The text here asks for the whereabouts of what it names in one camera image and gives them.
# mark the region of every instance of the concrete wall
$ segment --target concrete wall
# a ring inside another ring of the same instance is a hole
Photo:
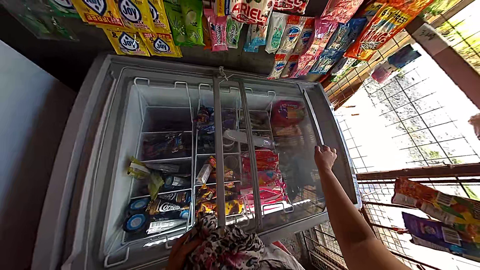
[[[0,269],[27,269],[75,92],[2,41],[0,87]]]

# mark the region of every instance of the red packaging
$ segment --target red packaging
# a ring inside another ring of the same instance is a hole
[[[227,17],[217,17],[212,9],[204,10],[208,20],[208,31],[212,41],[212,51],[228,50],[227,47]]]
[[[275,0],[274,10],[305,13],[308,0]]]
[[[230,1],[230,16],[241,23],[267,26],[274,0],[227,0]]]
[[[329,0],[320,18],[346,24],[363,0]]]
[[[298,78],[306,75],[310,68],[315,64],[316,59],[325,49],[328,40],[335,32],[338,23],[335,21],[315,18],[315,33],[310,38],[307,49],[299,56],[297,66],[293,69],[290,78]]]
[[[385,3],[345,52],[345,57],[368,61],[433,0],[393,0]]]

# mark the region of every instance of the hanging snack bag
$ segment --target hanging snack bag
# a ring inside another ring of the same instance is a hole
[[[226,0],[230,1],[230,15],[233,19],[252,25],[268,25],[268,17],[274,0]]]
[[[305,13],[308,0],[275,0],[274,10],[289,11],[293,13]]]
[[[114,0],[72,0],[82,20],[91,25],[125,27]]]
[[[303,54],[299,56],[298,64],[295,66],[290,78],[298,78],[306,75],[317,61],[324,50],[328,40],[335,32],[338,23],[333,21],[315,19],[315,32]]]
[[[181,13],[185,20],[187,41],[192,45],[204,45],[202,32],[203,5],[200,0],[180,1]]]
[[[265,45],[267,26],[249,25],[244,51],[258,52],[258,47]]]
[[[299,40],[293,49],[294,54],[302,54],[305,48],[307,47],[310,38],[312,37],[312,33],[315,30],[315,18],[307,18],[305,21],[305,25],[303,26],[303,30],[301,31]]]
[[[268,23],[267,41],[265,51],[268,53],[276,52],[280,47],[280,41],[287,25],[287,14],[272,12],[272,17]]]
[[[202,15],[202,32],[204,34],[204,49],[212,49],[212,40],[210,38],[210,31],[208,30],[208,20],[205,14]]]
[[[150,56],[140,34],[116,28],[103,28],[113,48],[119,55]]]
[[[167,14],[162,0],[147,0],[153,20],[153,32],[170,34]]]
[[[275,62],[273,65],[273,69],[268,75],[267,79],[277,79],[280,77],[285,65],[287,64],[287,55],[286,54],[276,54],[275,55]]]
[[[173,42],[177,46],[188,45],[187,32],[185,30],[185,21],[181,14],[179,5],[174,5],[169,2],[165,2],[165,12],[167,13],[168,22],[172,29]]]
[[[211,9],[205,10],[208,21],[210,38],[212,40],[212,51],[228,50],[227,47],[227,17],[217,17]]]
[[[297,15],[289,15],[287,19],[287,26],[283,32],[282,41],[277,53],[290,54],[300,37],[300,33],[303,30],[307,17],[301,17]]]
[[[292,72],[293,68],[297,65],[298,59],[299,59],[298,54],[290,55],[290,57],[288,58],[288,62],[282,71],[282,74],[280,74],[281,78],[287,78],[288,76],[290,76],[290,73]]]
[[[242,27],[243,23],[235,21],[230,15],[227,16],[227,46],[229,48],[238,48]]]
[[[119,0],[118,7],[126,28],[152,31],[153,20],[147,0]]]
[[[329,0],[320,18],[346,24],[363,0]]]
[[[364,28],[360,37],[349,47],[346,57],[368,61],[393,36],[410,23],[433,0],[393,2],[383,4]]]
[[[171,34],[142,32],[142,39],[152,55],[182,57],[180,47],[173,43]]]
[[[71,0],[48,0],[48,3],[58,16],[80,18]]]

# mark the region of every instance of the metal bar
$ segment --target metal bar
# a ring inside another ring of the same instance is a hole
[[[408,207],[408,206],[398,205],[398,204],[389,204],[389,203],[377,203],[377,202],[366,202],[366,201],[362,201],[362,203],[363,204],[372,204],[372,205],[381,205],[381,206],[391,206],[391,207],[405,208],[405,209],[417,209],[417,208],[414,208],[414,207]]]
[[[248,111],[247,94],[245,93],[245,86],[243,81],[238,81],[240,88],[240,98],[243,107],[243,117],[245,119],[245,127],[247,128],[247,143],[248,153],[250,156],[250,167],[252,172],[252,187],[253,187],[253,208],[255,209],[255,221],[257,222],[257,231],[261,231],[262,224],[262,209],[260,202],[260,188],[257,174],[257,159],[255,157],[255,147],[253,146],[252,123],[250,122],[250,113]]]
[[[405,176],[409,178],[480,176],[480,163],[420,167],[384,172],[365,172],[358,173],[357,179],[359,181],[383,180],[395,179],[399,176]]]
[[[216,167],[219,168],[216,174],[216,207],[218,226],[220,228],[225,227],[225,180],[223,172],[223,139],[222,139],[222,105],[220,102],[220,81],[216,75],[213,76],[213,99],[214,99],[214,111],[216,112],[214,117],[215,123],[215,157]]]

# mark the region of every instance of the barcode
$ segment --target barcode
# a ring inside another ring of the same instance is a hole
[[[441,245],[437,245],[437,244],[434,244],[432,242],[428,242],[428,241],[425,241],[423,239],[420,239],[414,235],[412,235],[412,239],[413,239],[413,243],[414,244],[417,244],[417,245],[422,245],[422,246],[426,246],[426,247],[429,247],[429,248],[433,248],[433,249],[436,249],[436,250],[442,250],[442,251],[446,251],[446,252],[449,252],[450,250],[446,247],[443,247]]]
[[[437,195],[437,202],[441,203],[446,206],[450,206],[452,204],[452,196],[444,194],[442,192],[438,192]]]
[[[444,235],[445,242],[462,246],[462,243],[460,242],[460,236],[458,236],[457,231],[447,227],[442,227],[442,234]]]

